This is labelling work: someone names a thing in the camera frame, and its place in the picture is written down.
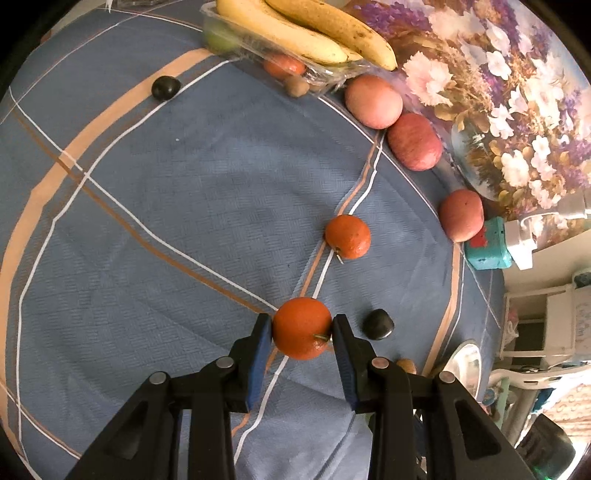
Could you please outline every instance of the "dark round fruit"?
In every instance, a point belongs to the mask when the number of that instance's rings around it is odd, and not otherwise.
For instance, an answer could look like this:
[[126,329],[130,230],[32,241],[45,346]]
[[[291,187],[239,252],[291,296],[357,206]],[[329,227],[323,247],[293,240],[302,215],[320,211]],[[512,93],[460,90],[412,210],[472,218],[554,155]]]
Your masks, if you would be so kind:
[[381,340],[392,333],[394,322],[388,312],[383,309],[376,309],[365,317],[362,330],[370,340]]
[[152,84],[152,96],[160,102],[170,100],[181,89],[181,82],[175,77],[163,75],[154,80]]

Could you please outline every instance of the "white wall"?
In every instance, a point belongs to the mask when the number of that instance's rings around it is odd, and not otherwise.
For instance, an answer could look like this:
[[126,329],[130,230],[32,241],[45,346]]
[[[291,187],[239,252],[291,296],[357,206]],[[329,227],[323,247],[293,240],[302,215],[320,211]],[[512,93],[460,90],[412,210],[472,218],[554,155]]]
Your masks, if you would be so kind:
[[571,282],[574,272],[591,267],[591,230],[534,253],[534,268],[503,270],[505,289],[510,292],[557,287]]

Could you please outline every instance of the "silver screw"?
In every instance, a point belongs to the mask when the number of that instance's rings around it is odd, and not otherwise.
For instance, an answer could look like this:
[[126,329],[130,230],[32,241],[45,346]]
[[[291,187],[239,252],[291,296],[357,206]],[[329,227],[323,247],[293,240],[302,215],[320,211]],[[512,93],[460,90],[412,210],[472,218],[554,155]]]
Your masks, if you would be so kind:
[[150,375],[149,381],[152,385],[160,385],[166,382],[166,374],[164,372],[154,372]]
[[377,356],[376,358],[371,360],[371,364],[375,368],[388,368],[390,361],[387,358],[384,358],[383,356]]
[[456,376],[448,371],[443,371],[439,374],[439,380],[443,383],[454,383],[456,381]]
[[216,365],[219,368],[230,368],[234,364],[234,360],[229,356],[222,356],[216,360]]

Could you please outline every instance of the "teal box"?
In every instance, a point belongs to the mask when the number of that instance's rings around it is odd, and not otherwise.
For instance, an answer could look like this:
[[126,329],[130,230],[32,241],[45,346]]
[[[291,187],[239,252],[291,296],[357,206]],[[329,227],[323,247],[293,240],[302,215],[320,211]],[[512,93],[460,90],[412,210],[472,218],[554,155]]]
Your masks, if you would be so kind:
[[509,268],[513,263],[505,242],[505,222],[494,217],[484,222],[484,227],[472,239],[464,243],[466,258],[476,270]]

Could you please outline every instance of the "floral backdrop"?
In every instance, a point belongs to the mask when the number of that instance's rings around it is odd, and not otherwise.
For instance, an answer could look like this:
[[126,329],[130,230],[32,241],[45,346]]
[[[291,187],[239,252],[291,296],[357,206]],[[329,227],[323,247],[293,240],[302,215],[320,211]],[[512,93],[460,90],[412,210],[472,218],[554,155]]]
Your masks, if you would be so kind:
[[[591,184],[591,88],[575,60],[516,0],[352,0],[399,69],[381,73],[433,121],[455,166],[505,219],[552,208]],[[532,221],[545,247],[585,220]]]

